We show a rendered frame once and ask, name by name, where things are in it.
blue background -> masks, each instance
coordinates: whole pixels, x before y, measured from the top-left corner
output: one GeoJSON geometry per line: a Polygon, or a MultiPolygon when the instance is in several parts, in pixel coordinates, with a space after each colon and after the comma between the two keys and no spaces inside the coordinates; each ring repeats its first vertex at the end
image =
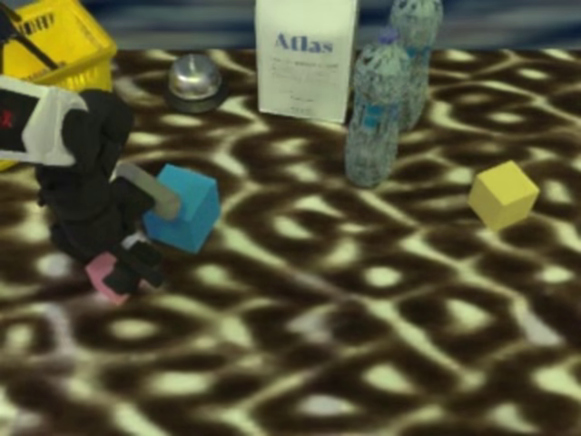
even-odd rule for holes
{"type": "MultiPolygon", "coordinates": [[[[581,0],[443,0],[438,48],[581,48],[581,0]]],[[[8,0],[11,6],[28,3],[8,0]]],[[[86,0],[121,48],[254,47],[254,0],[86,0]]],[[[359,46],[391,0],[362,0],[359,46]]]]}

blue block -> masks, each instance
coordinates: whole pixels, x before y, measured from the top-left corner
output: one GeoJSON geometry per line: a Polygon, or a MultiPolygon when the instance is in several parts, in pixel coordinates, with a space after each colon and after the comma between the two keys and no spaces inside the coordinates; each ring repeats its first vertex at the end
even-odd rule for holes
{"type": "Polygon", "coordinates": [[[218,184],[211,177],[167,164],[157,176],[164,186],[177,193],[182,207],[177,217],[164,220],[154,212],[143,216],[150,239],[188,253],[197,253],[220,217],[218,184]]]}

patterned tablecloth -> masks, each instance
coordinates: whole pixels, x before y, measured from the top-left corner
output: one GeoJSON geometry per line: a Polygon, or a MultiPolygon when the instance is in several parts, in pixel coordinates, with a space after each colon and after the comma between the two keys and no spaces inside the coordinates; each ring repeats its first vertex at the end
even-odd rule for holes
{"type": "Polygon", "coordinates": [[[0,434],[581,434],[581,53],[436,53],[431,102],[375,191],[342,126],[258,114],[253,52],[210,52],[213,114],[161,98],[176,53],[120,53],[125,159],[218,180],[198,255],[113,308],[47,241],[31,169],[0,173],[0,434]],[[512,159],[541,188],[502,233],[467,207],[512,159]]]}

water bottle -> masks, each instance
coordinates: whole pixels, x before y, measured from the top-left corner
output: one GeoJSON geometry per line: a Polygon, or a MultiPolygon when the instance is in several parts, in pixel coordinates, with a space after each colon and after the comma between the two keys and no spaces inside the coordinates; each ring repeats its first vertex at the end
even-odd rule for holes
{"type": "Polygon", "coordinates": [[[432,46],[444,19],[441,0],[395,0],[389,25],[399,32],[399,39],[411,61],[401,112],[400,131],[415,127],[428,99],[429,59],[432,46]]]}
{"type": "Polygon", "coordinates": [[[409,75],[409,58],[398,32],[386,28],[355,64],[355,102],[345,145],[345,172],[370,188],[389,176],[399,139],[399,112],[409,75]]]}

red logo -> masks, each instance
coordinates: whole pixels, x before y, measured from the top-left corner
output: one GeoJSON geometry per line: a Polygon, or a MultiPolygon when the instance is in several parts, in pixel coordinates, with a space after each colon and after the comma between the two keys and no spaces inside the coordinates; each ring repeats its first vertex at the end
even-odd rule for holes
{"type": "Polygon", "coordinates": [[[12,129],[12,121],[14,114],[10,111],[3,109],[0,113],[0,128],[1,129],[12,129]]]}

